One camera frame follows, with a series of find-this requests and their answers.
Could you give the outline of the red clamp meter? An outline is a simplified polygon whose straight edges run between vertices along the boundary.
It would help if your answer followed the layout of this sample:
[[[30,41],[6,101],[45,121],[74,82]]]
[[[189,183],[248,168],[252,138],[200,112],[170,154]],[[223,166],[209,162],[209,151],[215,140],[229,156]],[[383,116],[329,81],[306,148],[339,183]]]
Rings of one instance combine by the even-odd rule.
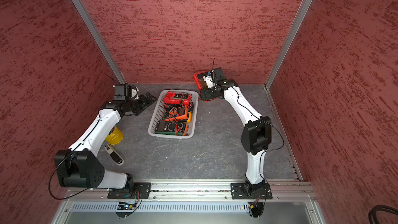
[[[186,105],[188,106],[191,102],[192,96],[188,93],[179,93],[174,91],[168,91],[163,98],[164,104],[168,105]]]

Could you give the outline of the yellow multimeter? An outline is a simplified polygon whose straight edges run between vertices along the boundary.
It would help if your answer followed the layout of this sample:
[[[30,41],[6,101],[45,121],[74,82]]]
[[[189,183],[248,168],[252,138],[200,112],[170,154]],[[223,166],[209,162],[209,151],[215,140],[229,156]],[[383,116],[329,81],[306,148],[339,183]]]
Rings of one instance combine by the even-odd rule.
[[[192,113],[191,113],[191,112],[188,112],[188,118],[186,119],[186,122],[187,122],[187,123],[190,123],[191,120],[192,120]]]

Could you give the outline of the dark red multimeter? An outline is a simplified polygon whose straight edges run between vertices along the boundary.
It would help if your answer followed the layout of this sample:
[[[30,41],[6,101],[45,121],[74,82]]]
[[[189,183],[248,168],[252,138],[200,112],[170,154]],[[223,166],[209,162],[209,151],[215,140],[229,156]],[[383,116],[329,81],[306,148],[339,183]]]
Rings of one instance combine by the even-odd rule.
[[[195,83],[199,90],[199,96],[203,102],[212,101],[214,99],[214,83],[211,75],[211,72],[200,72],[194,74]]]

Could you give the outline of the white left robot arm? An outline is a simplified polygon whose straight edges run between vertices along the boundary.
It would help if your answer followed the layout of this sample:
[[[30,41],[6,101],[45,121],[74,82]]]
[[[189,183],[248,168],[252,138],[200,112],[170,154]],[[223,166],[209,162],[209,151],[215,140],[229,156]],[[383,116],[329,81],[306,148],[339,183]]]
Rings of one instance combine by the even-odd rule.
[[[58,181],[64,188],[127,189],[132,175],[109,171],[97,159],[106,137],[124,116],[137,116],[156,101],[150,93],[136,99],[108,101],[85,133],[68,149],[55,155]]]

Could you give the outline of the orange long multimeter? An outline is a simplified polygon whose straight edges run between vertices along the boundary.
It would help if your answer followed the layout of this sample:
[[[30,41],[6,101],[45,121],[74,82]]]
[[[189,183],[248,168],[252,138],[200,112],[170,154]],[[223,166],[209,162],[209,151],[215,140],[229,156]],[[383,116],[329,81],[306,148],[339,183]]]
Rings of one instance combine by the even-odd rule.
[[[188,118],[189,109],[187,106],[173,107],[168,114],[165,115],[164,121],[183,121]]]

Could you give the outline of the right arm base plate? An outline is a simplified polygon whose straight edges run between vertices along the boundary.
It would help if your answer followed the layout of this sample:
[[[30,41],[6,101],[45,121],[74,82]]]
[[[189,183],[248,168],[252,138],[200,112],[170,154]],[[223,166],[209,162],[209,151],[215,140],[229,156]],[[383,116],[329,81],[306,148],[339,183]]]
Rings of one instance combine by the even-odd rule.
[[[254,199],[271,200],[273,198],[271,187],[262,182],[255,185],[250,183],[231,183],[231,196],[233,200]]]

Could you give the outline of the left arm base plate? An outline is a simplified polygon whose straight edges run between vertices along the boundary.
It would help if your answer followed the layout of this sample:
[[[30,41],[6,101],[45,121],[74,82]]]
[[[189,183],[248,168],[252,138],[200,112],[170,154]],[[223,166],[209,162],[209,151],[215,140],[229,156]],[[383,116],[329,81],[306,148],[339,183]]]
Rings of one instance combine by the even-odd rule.
[[[133,183],[125,189],[110,189],[108,191],[108,199],[148,199],[151,192],[152,183],[149,182],[137,182]]]

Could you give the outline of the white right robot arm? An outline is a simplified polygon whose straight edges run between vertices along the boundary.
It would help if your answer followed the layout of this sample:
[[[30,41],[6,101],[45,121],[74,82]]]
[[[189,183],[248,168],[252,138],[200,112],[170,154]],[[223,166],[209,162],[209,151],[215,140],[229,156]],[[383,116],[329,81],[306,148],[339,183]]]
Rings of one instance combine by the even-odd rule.
[[[264,177],[264,155],[272,141],[272,125],[268,117],[262,117],[243,96],[233,80],[216,83],[209,76],[196,77],[195,82],[202,101],[216,98],[225,99],[238,114],[243,123],[241,144],[247,152],[247,171],[245,174],[245,193],[254,197],[266,189]]]

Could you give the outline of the white plastic perforated basket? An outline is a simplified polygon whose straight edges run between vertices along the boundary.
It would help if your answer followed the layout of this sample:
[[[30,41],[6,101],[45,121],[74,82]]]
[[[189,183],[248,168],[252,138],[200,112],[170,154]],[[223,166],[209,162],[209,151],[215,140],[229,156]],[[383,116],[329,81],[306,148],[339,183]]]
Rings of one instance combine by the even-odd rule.
[[[152,115],[148,134],[158,138],[193,137],[199,94],[187,90],[163,90]]]

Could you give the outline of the green multimeter DT9205A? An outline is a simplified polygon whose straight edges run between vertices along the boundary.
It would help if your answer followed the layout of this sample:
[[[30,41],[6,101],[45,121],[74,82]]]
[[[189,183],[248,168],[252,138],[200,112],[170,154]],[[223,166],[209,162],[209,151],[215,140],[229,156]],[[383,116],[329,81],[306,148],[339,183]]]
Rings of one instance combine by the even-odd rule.
[[[182,121],[159,121],[154,133],[159,135],[186,136],[188,124]]]

